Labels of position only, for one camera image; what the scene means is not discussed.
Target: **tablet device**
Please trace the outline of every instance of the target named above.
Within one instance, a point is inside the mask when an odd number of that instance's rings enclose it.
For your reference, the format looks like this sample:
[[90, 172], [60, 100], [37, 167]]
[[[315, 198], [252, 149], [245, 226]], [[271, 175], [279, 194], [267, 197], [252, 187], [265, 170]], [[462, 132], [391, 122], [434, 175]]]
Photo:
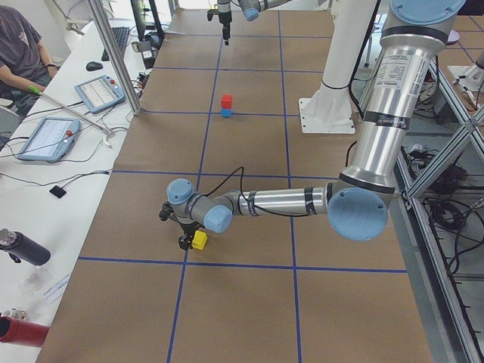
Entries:
[[78, 119], [43, 117], [17, 159], [56, 162], [73, 146], [81, 122]]
[[106, 75], [75, 85], [74, 89], [92, 113], [106, 110], [125, 99], [123, 89]]

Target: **person's arm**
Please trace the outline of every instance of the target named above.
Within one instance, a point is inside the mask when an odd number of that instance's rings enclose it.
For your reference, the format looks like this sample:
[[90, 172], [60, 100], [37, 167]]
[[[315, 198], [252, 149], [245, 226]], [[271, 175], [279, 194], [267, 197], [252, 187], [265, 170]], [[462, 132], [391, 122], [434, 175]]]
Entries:
[[53, 67], [54, 61], [51, 55], [48, 53], [47, 48], [42, 44], [42, 42], [37, 43], [37, 48], [39, 49], [40, 61], [47, 67], [48, 74], [51, 78], [57, 74], [57, 68]]
[[26, 78], [15, 76], [11, 71], [10, 68], [7, 66], [0, 67], [0, 81], [9, 85], [11, 87], [20, 89], [21, 91], [28, 91], [29, 87], [33, 85], [34, 87], [40, 89], [42, 92], [45, 90], [43, 85], [38, 83], [32, 82]]

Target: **computer mouse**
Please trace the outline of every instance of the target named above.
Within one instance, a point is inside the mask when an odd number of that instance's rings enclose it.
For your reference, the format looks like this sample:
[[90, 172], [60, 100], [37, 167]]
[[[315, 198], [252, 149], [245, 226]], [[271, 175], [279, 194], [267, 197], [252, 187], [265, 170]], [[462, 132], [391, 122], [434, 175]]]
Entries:
[[103, 68], [103, 64], [99, 62], [89, 62], [85, 65], [85, 69], [89, 72], [92, 72], [93, 70], [101, 70]]

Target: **dark t-shirt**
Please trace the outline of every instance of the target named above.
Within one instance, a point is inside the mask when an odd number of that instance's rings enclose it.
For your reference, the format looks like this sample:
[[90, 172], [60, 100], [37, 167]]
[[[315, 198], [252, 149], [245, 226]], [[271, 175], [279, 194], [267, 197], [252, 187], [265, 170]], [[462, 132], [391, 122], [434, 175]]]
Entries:
[[[23, 15], [0, 5], [0, 67], [7, 66], [15, 76], [34, 80], [47, 71], [40, 60], [37, 43], [41, 36]], [[14, 89], [0, 81], [0, 98]]]

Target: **blue joint cap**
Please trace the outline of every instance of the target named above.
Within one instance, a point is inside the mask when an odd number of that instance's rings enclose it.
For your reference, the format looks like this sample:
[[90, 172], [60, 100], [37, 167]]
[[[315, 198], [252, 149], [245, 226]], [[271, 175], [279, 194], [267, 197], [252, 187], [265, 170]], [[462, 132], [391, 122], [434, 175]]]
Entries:
[[466, 0], [391, 0], [394, 15], [412, 25], [431, 25], [456, 15]]
[[232, 109], [222, 108], [222, 109], [220, 109], [220, 114], [224, 117], [230, 117], [232, 115]]
[[327, 218], [338, 234], [362, 242], [383, 232], [388, 212], [385, 203], [374, 192], [346, 188], [331, 197]]
[[245, 9], [244, 16], [247, 21], [253, 21], [259, 17], [259, 11], [255, 8]]
[[222, 233], [232, 222], [232, 211], [226, 206], [214, 206], [203, 219], [206, 229], [215, 233]]
[[171, 204], [182, 204], [194, 193], [194, 186], [187, 179], [176, 179], [168, 184], [166, 196]]

